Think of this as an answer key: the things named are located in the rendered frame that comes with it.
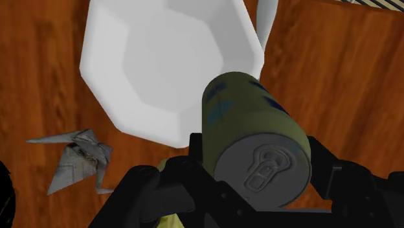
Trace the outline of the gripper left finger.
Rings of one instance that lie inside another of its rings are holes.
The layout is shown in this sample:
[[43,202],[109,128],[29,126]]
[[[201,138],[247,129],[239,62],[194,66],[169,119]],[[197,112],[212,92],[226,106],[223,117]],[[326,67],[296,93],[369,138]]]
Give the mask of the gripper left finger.
[[185,228],[219,228],[208,212],[214,180],[201,160],[202,134],[191,133],[188,155],[170,158],[163,171],[130,168],[88,228],[157,228],[169,214]]

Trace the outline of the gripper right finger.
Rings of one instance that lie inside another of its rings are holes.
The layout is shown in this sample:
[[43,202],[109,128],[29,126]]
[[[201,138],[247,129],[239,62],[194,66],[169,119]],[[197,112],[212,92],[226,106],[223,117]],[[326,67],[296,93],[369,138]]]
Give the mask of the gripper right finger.
[[353,161],[337,158],[313,136],[311,184],[332,201],[331,211],[350,228],[404,228],[404,171],[382,178]]

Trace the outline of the olive green drink can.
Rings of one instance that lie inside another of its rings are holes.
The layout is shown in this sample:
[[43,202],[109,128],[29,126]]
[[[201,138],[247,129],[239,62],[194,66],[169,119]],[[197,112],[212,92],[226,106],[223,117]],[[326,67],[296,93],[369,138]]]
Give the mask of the olive green drink can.
[[311,179],[304,130],[247,73],[213,79],[202,97],[203,167],[257,211],[298,199]]

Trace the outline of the yellow-green round thing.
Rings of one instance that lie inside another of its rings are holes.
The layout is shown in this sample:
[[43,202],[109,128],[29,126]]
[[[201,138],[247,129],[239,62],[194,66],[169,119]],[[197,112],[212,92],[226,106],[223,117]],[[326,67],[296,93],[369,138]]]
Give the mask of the yellow-green round thing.
[[[159,171],[163,171],[165,166],[166,166],[166,162],[168,159],[163,159],[157,166],[157,169]],[[157,228],[185,228],[184,225],[181,223],[178,215],[176,214],[171,214],[168,216],[163,216],[160,219],[160,222],[157,226]]]

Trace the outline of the grey paper origami crane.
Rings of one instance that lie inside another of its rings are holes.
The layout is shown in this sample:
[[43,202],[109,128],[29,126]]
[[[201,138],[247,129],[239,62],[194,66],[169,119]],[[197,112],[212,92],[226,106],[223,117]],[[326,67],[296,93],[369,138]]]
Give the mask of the grey paper origami crane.
[[93,175],[96,176],[95,189],[97,194],[109,194],[113,192],[112,189],[102,186],[106,168],[111,161],[113,148],[99,142],[93,130],[72,131],[30,139],[27,142],[66,144],[47,191],[48,195],[54,194]]

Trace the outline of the brown wooden table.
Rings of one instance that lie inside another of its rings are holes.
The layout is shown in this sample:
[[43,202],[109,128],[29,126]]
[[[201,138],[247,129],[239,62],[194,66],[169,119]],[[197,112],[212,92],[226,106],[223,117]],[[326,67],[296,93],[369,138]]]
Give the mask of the brown wooden table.
[[[0,161],[16,190],[12,228],[87,228],[106,200],[93,178],[47,194],[62,144],[91,128],[113,148],[104,185],[184,155],[119,132],[82,80],[89,0],[0,0]],[[404,13],[332,0],[279,0],[262,84],[337,157],[387,177],[404,170]]]

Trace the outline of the white octagonal bowl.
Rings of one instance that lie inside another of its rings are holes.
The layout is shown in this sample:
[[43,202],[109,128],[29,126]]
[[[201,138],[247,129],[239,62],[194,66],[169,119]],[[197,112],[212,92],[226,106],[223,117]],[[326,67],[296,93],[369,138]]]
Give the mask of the white octagonal bowl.
[[80,73],[114,126],[174,148],[201,129],[222,73],[259,77],[264,53],[243,0],[90,0]]

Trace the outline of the black rounded thing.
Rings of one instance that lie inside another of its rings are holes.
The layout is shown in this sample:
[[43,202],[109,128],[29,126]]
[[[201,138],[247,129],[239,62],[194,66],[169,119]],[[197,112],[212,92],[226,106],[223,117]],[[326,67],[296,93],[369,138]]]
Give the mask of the black rounded thing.
[[10,172],[0,161],[0,228],[12,228],[16,213],[16,195]]

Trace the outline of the striped black and white rug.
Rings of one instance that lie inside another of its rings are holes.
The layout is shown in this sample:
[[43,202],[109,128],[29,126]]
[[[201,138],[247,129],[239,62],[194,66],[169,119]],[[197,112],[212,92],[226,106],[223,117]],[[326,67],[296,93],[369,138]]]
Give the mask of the striped black and white rug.
[[404,0],[336,0],[336,1],[404,12]]

